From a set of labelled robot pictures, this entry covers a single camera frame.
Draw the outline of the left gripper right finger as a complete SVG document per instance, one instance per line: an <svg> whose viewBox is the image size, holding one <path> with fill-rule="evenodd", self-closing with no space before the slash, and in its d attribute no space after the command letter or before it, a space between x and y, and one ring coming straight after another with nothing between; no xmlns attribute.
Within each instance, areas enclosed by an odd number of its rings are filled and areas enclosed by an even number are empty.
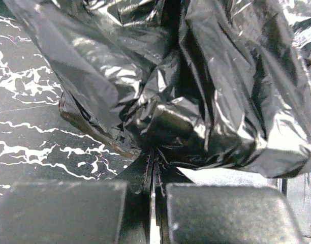
<svg viewBox="0 0 311 244"><path fill-rule="evenodd" d="M304 243L294 214L268 186L198 185L154 157L161 243Z"/></svg>

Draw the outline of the black trash bag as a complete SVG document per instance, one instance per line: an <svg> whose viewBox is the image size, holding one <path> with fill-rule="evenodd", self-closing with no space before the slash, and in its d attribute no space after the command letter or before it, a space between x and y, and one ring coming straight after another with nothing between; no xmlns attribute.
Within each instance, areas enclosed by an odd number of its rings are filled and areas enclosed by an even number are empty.
<svg viewBox="0 0 311 244"><path fill-rule="evenodd" d="M5 1L61 116L132 159L311 172L311 77L279 1Z"/></svg>

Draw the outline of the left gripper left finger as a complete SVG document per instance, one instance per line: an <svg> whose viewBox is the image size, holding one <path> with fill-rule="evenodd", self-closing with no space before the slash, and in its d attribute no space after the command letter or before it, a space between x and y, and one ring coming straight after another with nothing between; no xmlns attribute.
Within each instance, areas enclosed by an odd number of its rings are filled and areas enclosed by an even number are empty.
<svg viewBox="0 0 311 244"><path fill-rule="evenodd" d="M105 181L18 182L0 200L0 243L149 243L154 151Z"/></svg>

